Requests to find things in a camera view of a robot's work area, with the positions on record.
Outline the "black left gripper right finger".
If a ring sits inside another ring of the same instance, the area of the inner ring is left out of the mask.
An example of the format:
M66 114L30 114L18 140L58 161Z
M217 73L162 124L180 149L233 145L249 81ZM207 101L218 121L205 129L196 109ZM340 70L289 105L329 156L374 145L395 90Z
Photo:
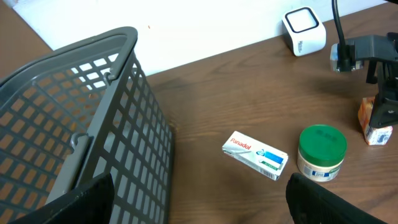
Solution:
M382 224L300 173L293 173L285 197L295 224Z

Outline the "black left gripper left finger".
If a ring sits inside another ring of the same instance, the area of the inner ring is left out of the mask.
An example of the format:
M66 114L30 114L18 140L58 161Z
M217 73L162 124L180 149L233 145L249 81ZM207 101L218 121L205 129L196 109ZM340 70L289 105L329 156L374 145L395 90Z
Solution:
M11 224L109 223L113 201L113 179L104 173Z

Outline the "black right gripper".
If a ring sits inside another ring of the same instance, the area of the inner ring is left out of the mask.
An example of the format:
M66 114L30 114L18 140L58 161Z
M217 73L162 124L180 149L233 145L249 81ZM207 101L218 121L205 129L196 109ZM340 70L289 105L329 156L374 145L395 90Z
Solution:
M397 124L397 33L353 38L353 62L356 69L368 61L366 83L377 84L369 125L384 128ZM377 63L382 63L376 70Z

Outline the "small orange carton box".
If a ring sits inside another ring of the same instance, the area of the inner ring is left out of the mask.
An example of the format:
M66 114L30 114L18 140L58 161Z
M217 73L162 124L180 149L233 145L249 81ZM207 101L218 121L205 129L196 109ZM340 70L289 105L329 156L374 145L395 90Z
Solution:
M383 146L386 145L392 135L393 127L387 126L384 128L370 127L371 112L373 109L375 97L366 97L361 100L358 111L358 119L363 131L364 140L369 146Z

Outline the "white Panadol box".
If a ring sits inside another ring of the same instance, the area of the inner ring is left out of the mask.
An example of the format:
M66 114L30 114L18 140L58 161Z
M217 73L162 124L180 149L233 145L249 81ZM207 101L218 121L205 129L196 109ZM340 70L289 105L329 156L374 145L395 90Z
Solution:
M272 180L279 179L289 160L287 153L238 131L223 144L222 151Z

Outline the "green lid jar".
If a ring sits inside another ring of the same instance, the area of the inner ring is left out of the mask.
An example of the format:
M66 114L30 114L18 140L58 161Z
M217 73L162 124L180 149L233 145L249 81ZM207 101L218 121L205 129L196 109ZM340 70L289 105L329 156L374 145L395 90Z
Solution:
M299 137L297 167L312 181L331 181L340 171L346 150L346 138L338 129L325 124L309 126Z

